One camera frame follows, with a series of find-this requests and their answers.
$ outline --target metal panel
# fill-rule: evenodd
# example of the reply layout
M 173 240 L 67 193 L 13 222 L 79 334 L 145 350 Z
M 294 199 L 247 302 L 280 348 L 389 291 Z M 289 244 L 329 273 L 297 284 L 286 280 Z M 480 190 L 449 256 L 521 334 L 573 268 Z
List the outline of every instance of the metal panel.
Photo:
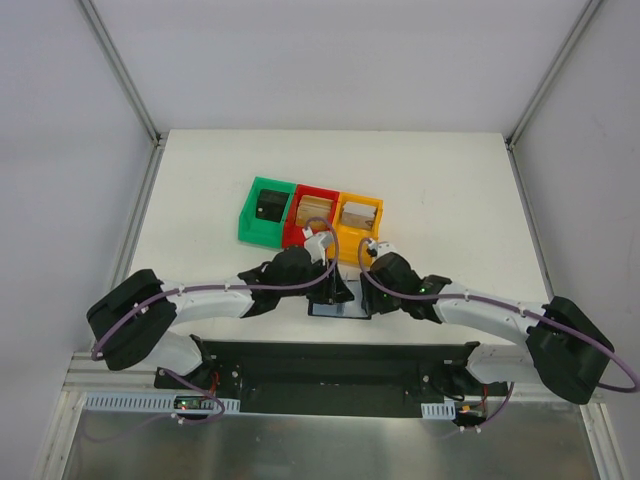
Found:
M 90 435 L 107 437 L 148 415 L 85 412 Z M 514 403 L 482 433 L 449 422 L 233 415 L 210 425 L 158 420 L 108 444 L 82 440 L 65 478 L 413 480 L 598 478 L 580 411 Z
M 32 473 L 151 144 L 72 1 L 0 4 L 3 479 Z
M 129 224 L 127 227 L 125 239 L 120 248 L 118 259 L 114 267 L 114 273 L 109 282 L 110 288 L 113 288 L 118 282 L 122 281 L 128 273 L 131 259 L 135 251 L 136 242 L 140 228 L 142 227 L 142 221 L 148 205 L 149 197 L 151 196 L 151 190 L 153 188 L 153 182 L 159 168 L 160 160 L 162 158 L 162 151 L 164 149 L 164 138 L 160 139 L 160 142 L 155 145 L 149 157 L 149 164 L 145 171 L 145 175 L 142 180 L 142 184 L 138 190 L 138 196 L 136 199 L 135 207 L 131 213 Z M 104 387 L 103 379 L 95 375 L 96 372 L 104 372 L 104 375 L 109 375 L 109 370 L 103 362 L 93 362 L 89 353 L 75 354 L 71 361 L 71 369 L 74 368 L 75 372 L 80 374 L 81 372 L 88 372 L 89 384 L 93 384 L 96 390 L 106 390 L 109 387 Z M 144 367 L 141 373 L 146 374 L 148 388 L 153 386 L 153 372 L 152 368 L 148 368 L 146 371 Z M 129 383 L 125 383 L 125 386 L 131 389 L 139 390 L 138 385 L 140 379 L 144 378 L 140 375 L 134 376 L 130 379 Z M 87 385 L 82 383 L 74 384 L 70 381 L 69 371 L 65 378 L 65 384 L 62 388 L 62 393 L 58 399 L 56 409 L 53 415 L 53 421 L 49 426 L 47 432 L 47 440 L 42 446 L 34 478 L 58 480 L 63 473 L 64 465 L 66 464 L 67 455 L 71 448 L 70 442 L 65 442 L 65 438 L 70 433 L 75 431 L 77 425 L 77 418 L 71 415 L 77 409 L 77 403 L 73 405 L 70 403 L 69 398 L 83 398 L 83 393 L 87 391 Z
M 559 295 L 640 370 L 640 2 L 606 2 L 518 142 L 515 156 Z M 605 380 L 628 385 L 617 368 Z M 631 478 L 638 398 L 608 394 Z
M 160 131 L 511 133 L 585 0 L 97 0 Z

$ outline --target yellow bin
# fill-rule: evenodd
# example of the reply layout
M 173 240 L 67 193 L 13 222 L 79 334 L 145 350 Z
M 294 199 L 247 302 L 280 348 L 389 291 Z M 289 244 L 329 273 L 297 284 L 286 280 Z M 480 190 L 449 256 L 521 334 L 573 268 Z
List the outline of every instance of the yellow bin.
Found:
M 342 214 L 344 213 L 344 206 L 347 202 L 368 205 L 376 208 L 375 218 L 371 229 L 355 228 L 342 224 Z M 336 214 L 333 218 L 333 228 L 335 228 L 336 233 L 338 234 L 338 242 L 340 242 L 340 257 L 338 259 L 340 262 L 359 265 L 358 245 L 360 245 L 360 240 L 365 237 L 371 237 L 374 240 L 378 240 L 378 229 L 380 228 L 380 220 L 382 219 L 383 205 L 384 202 L 377 198 L 363 197 L 361 195 L 346 192 L 340 193 Z M 328 258 L 333 258 L 335 255 L 335 247 L 333 244 L 327 249 L 327 255 Z M 370 266 L 373 261 L 366 252 L 363 252 L 363 259 L 367 266 Z

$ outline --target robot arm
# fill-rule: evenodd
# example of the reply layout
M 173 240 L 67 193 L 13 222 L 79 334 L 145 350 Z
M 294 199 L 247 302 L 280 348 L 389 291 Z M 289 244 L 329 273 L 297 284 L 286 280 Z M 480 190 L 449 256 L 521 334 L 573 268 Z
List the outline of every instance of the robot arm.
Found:
M 585 404 L 591 398 L 609 357 L 525 315 L 532 312 L 543 320 L 553 320 L 613 352 L 611 342 L 571 300 L 555 297 L 549 304 L 507 300 L 470 290 L 445 277 L 420 278 L 389 243 L 369 242 L 367 252 L 375 258 L 369 272 L 363 271 L 361 276 L 369 313 L 402 309 L 416 319 L 464 325 L 512 342 L 514 345 L 479 345 L 474 349 L 466 368 L 483 384 L 542 382 L 573 403 Z M 400 295 L 390 295 L 385 288 Z M 428 295 L 438 298 L 416 299 Z
M 169 326 L 221 316 L 260 315 L 276 308 L 285 296 L 305 295 L 314 303 L 353 300 L 335 261 L 327 265 L 325 249 L 330 242 L 328 232 L 312 235 L 308 231 L 304 247 L 289 247 L 271 262 L 212 285 L 185 286 L 163 282 L 152 270 L 136 272 L 87 313 L 98 340 L 96 350 L 102 353 L 98 358 L 104 359 L 110 370 L 145 362 L 157 366 L 158 372 L 161 368 L 172 370 L 208 389 L 215 361 L 199 338 L 177 335 L 168 331 Z M 367 251 L 375 257 L 370 270 L 363 270 L 361 276 L 363 306 L 370 314 L 402 309 L 415 319 L 464 325 L 501 337 L 512 345 L 477 345 L 469 356 L 466 369 L 477 381 L 542 381 L 568 401 L 588 402 L 609 358 L 593 346 L 524 315 L 527 311 L 553 319 L 612 351 L 611 343 L 573 302 L 556 297 L 543 305 L 481 295 L 448 278 L 419 277 L 389 243 L 370 242 Z M 323 280 L 316 283 L 314 279 L 321 276 Z M 425 298 L 428 295 L 438 297 Z M 156 377 L 156 386 L 180 387 L 162 375 Z
M 139 362 L 166 368 L 208 389 L 212 382 L 211 356 L 199 338 L 173 333 L 168 330 L 171 325 L 214 317 L 261 315 L 276 308 L 280 299 L 287 296 L 306 295 L 315 303 L 353 300 L 335 262 L 327 263 L 325 251 L 332 241 L 331 234 L 314 235 L 310 229 L 305 234 L 304 247 L 289 247 L 270 262 L 211 285 L 161 281 L 152 270 L 134 273 L 87 313 L 98 345 L 103 343 L 100 348 L 96 346 L 102 354 L 98 358 L 104 359 L 110 370 L 122 370 Z M 328 275 L 322 282 L 290 288 L 312 283 L 324 273 Z M 149 305 L 139 309 L 143 303 Z M 139 312 L 114 331 L 113 327 L 132 309 Z

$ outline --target white table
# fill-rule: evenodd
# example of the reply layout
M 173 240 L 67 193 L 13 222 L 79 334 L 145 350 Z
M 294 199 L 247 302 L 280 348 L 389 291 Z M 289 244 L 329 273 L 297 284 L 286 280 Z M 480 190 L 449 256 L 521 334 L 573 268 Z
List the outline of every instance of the white table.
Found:
M 276 250 L 237 240 L 238 215 L 255 176 L 381 198 L 380 239 L 396 244 L 420 275 L 517 300 L 547 299 L 499 134 L 173 130 L 132 271 L 153 268 L 162 279 L 204 282 L 270 260 Z M 305 299 L 290 298 L 259 317 L 174 330 L 238 341 L 504 343 L 401 312 L 370 321 L 306 312 Z

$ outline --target purple cable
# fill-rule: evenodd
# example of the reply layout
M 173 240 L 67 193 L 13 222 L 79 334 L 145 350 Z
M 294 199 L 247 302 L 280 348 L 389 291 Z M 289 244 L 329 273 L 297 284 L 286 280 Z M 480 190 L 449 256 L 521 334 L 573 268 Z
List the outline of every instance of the purple cable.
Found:
M 216 397 L 215 395 L 213 395 L 211 392 L 207 392 L 206 390 L 203 390 L 199 387 L 196 387 L 195 385 L 193 385 L 190 382 L 187 382 L 186 380 L 184 380 L 182 377 L 180 377 L 180 375 L 178 375 L 176 372 L 172 371 L 172 370 L 168 370 L 166 368 L 162 369 L 164 371 L 165 374 L 169 375 L 170 377 L 174 378 L 175 380 L 177 380 L 178 382 L 180 382 L 182 385 L 184 385 L 185 387 L 189 388 L 190 390 L 193 390 L 195 392 L 201 393 L 202 395 L 204 395 L 205 397 L 213 400 L 219 407 L 220 407 L 220 412 L 216 413 L 215 415 L 208 415 L 207 418 L 204 418 L 202 420 L 191 420 L 189 418 L 184 418 L 182 417 L 182 423 L 186 424 L 186 425 L 201 425 L 204 423 L 212 423 L 215 422 L 216 420 L 219 420 L 220 417 L 222 417 L 222 415 L 225 412 L 225 407 L 224 404 L 218 399 L 218 397 Z M 159 413 L 157 415 L 154 415 L 153 417 L 149 417 L 145 420 L 143 420 L 142 422 L 138 423 L 136 426 L 125 430 L 124 432 L 120 432 L 117 433 L 115 435 L 112 435 L 110 437 L 105 437 L 105 438 L 97 438 L 94 437 L 92 435 L 89 435 L 87 433 L 87 416 L 82 415 L 80 417 L 80 423 L 78 424 L 78 430 L 80 432 L 80 438 L 78 439 L 78 443 L 77 443 L 77 450 L 76 450 L 76 454 L 78 456 L 78 460 L 77 460 L 77 467 L 76 467 L 76 475 L 75 478 L 80 478 L 80 475 L 82 474 L 82 469 L 84 466 L 84 461 L 83 461 L 83 455 L 82 455 L 82 439 L 87 439 L 89 440 L 91 443 L 109 443 L 109 442 L 113 442 L 116 440 L 122 440 L 123 438 L 128 437 L 129 435 L 131 435 L 134 432 L 137 432 L 138 430 L 140 430 L 143 427 L 146 427 L 147 425 L 149 425 L 150 423 L 155 422 L 156 420 L 160 420 L 162 418 L 174 418 L 174 413 Z
M 168 370 L 166 368 L 163 368 L 162 371 L 169 375 L 170 377 L 172 377 L 174 380 L 178 381 L 179 383 L 181 383 L 182 385 L 184 385 L 185 387 L 187 387 L 190 390 L 193 390 L 194 392 L 198 392 L 202 395 L 204 395 L 205 397 L 207 397 L 210 400 L 213 400 L 219 407 L 220 407 L 220 412 L 216 413 L 215 415 L 208 415 L 207 418 L 202 419 L 202 420 L 191 420 L 189 418 L 182 418 L 183 423 L 185 423 L 186 425 L 200 425 L 203 423 L 211 423 L 211 422 L 215 422 L 216 420 L 220 419 L 220 417 L 224 414 L 225 412 L 225 408 L 224 408 L 224 404 L 220 401 L 220 399 L 218 399 L 218 397 L 216 397 L 215 395 L 213 395 L 211 392 L 207 392 L 206 390 L 203 390 L 199 387 L 196 387 L 195 385 L 193 385 L 192 383 L 186 381 L 185 379 L 183 379 L 182 377 L 180 377 L 180 375 L 178 375 L 176 372 L 172 371 L 172 370 Z M 154 415 L 153 417 L 149 417 L 147 419 L 145 419 L 144 421 L 140 422 L 139 424 L 137 424 L 135 427 L 130 428 L 129 430 L 125 430 L 124 432 L 118 433 L 116 435 L 112 435 L 111 437 L 106 437 L 106 438 L 96 438 L 93 437 L 91 435 L 89 435 L 86 431 L 86 417 L 83 416 L 80 419 L 80 435 L 83 438 L 86 438 L 87 440 L 89 440 L 92 443 L 108 443 L 108 442 L 113 442 L 115 440 L 121 440 L 125 437 L 128 437 L 129 435 L 131 435 L 133 432 L 138 431 L 139 429 L 141 429 L 142 427 L 145 427 L 147 425 L 149 425 L 150 423 L 155 422 L 156 420 L 160 420 L 161 418 L 173 418 L 174 414 L 171 413 L 159 413 L 158 415 Z
M 507 391 L 507 395 L 504 397 L 504 400 L 502 400 L 502 403 L 496 409 L 496 411 L 493 412 L 491 415 L 489 415 L 489 417 L 484 422 L 482 422 L 482 427 L 485 427 L 489 422 L 492 422 L 493 419 L 500 414 L 500 412 L 504 411 L 505 407 L 507 406 L 507 403 L 509 403 L 509 400 L 511 400 L 511 395 L 513 395 L 513 388 L 515 386 L 516 384 L 511 382 L 511 385 L 509 385 L 509 390 Z
M 504 411 L 505 407 L 507 406 L 507 403 L 509 403 L 509 400 L 511 400 L 511 395 L 513 395 L 513 388 L 515 386 L 516 386 L 516 384 L 511 382 L 511 385 L 509 385 L 509 390 L 507 390 L 507 395 L 502 400 L 502 403 L 500 404 L 500 406 L 496 409 L 495 412 L 493 412 L 491 415 L 489 415 L 489 417 L 484 422 L 482 422 L 482 424 L 480 424 L 479 427 L 484 428 L 489 422 L 492 422 L 498 415 L 500 415 L 501 412 Z M 475 428 L 466 427 L 466 428 L 454 430 L 454 431 L 449 432 L 448 434 L 440 437 L 440 440 L 446 440 L 448 438 L 456 436 L 459 433 L 466 432 L 467 430 L 475 430 Z
M 378 290 L 381 290 L 382 292 L 392 295 L 394 297 L 402 298 L 404 300 L 424 301 L 424 300 L 458 299 L 458 300 L 475 301 L 475 302 L 493 305 L 495 307 L 499 307 L 504 310 L 509 310 L 510 312 L 521 314 L 525 317 L 533 318 L 534 320 L 545 323 L 550 327 L 560 330 L 561 332 L 572 335 L 577 339 L 582 340 L 586 344 L 592 346 L 593 348 L 598 350 L 600 353 L 606 355 L 616 365 L 618 365 L 622 369 L 622 371 L 626 373 L 627 376 L 633 382 L 633 387 L 619 387 L 617 385 L 609 385 L 606 383 L 598 383 L 598 387 L 603 388 L 605 390 L 611 390 L 611 391 L 620 392 L 620 393 L 636 393 L 640 391 L 640 378 L 638 378 L 638 375 L 633 371 L 633 369 L 624 360 L 622 360 L 622 358 L 620 358 L 617 354 L 615 354 L 614 352 L 609 350 L 607 347 L 605 347 L 598 341 L 594 340 L 593 338 L 585 335 L 584 333 L 574 330 L 571 327 L 567 327 L 566 325 L 562 325 L 561 323 L 558 323 L 555 320 L 551 320 L 550 318 L 543 317 L 542 315 L 532 312 L 531 310 L 523 310 L 522 312 L 520 312 L 520 308 L 516 305 L 511 305 L 509 303 L 501 302 L 500 300 L 495 300 L 493 298 L 482 297 L 480 295 L 465 296 L 462 293 L 444 293 L 444 294 L 435 294 L 435 295 L 407 295 L 405 293 L 394 292 L 393 290 L 388 289 L 384 285 L 381 285 L 380 283 L 376 282 L 371 277 L 371 275 L 369 275 L 369 272 L 367 271 L 366 266 L 364 264 L 364 260 L 362 258 L 362 247 L 371 240 L 372 240 L 371 238 L 363 238 L 362 240 L 360 240 L 360 244 L 358 245 L 358 262 L 360 263 L 360 270 L 362 270 L 362 274 L 364 275 L 364 277 L 369 281 L 369 283 L 371 283 Z
M 331 275 L 331 272 L 333 272 L 338 264 L 338 255 L 340 253 L 340 246 L 338 245 L 338 234 L 336 233 L 335 229 L 333 228 L 333 225 L 331 225 L 331 223 L 322 217 L 311 217 L 309 220 L 307 220 L 306 223 L 306 227 L 308 227 L 311 222 L 317 222 L 317 221 L 321 221 L 323 222 L 328 228 L 329 231 L 331 232 L 331 235 L 333 236 L 333 243 L 335 245 L 335 255 L 333 257 L 333 260 L 331 261 L 331 264 L 329 265 L 329 268 L 322 274 L 320 275 L 318 278 L 315 278 L 313 280 L 310 280 L 308 282 L 305 283 L 300 283 L 298 285 L 224 285 L 224 284 L 219 284 L 219 283 L 214 283 L 214 284 L 205 284 L 205 285 L 192 285 L 190 287 L 185 287 L 185 289 L 183 290 L 183 293 L 190 293 L 190 292 L 204 292 L 204 291 L 212 291 L 212 290 L 299 290 L 299 289 L 303 289 L 303 288 L 309 288 L 312 287 L 314 285 L 317 285 L 318 283 L 322 282 L 325 278 L 327 278 L 329 275 Z M 147 308 L 149 305 L 153 304 L 154 302 L 157 302 L 158 300 L 161 300 L 163 298 L 166 297 L 170 297 L 171 295 L 177 295 L 178 293 L 180 293 L 180 289 L 179 288 L 174 288 L 172 290 L 167 290 L 166 292 L 160 292 L 157 293 L 149 298 L 147 298 L 145 301 L 143 301 L 142 303 L 139 303 L 136 307 L 132 308 L 131 310 L 129 310 L 126 315 L 124 315 L 120 320 L 118 320 L 116 323 L 114 323 L 111 328 L 109 330 L 107 330 L 107 332 L 100 338 L 100 340 L 98 340 L 98 342 L 94 345 L 94 347 L 91 349 L 91 360 L 98 361 L 101 360 L 101 354 L 102 354 L 102 349 L 104 348 L 104 346 L 107 344 L 107 342 L 111 339 L 111 337 L 113 337 L 115 335 L 115 333 L 120 330 L 120 328 L 122 328 L 122 326 L 127 323 L 129 320 L 131 320 L 134 316 L 136 316 L 138 313 L 140 313 L 143 309 Z

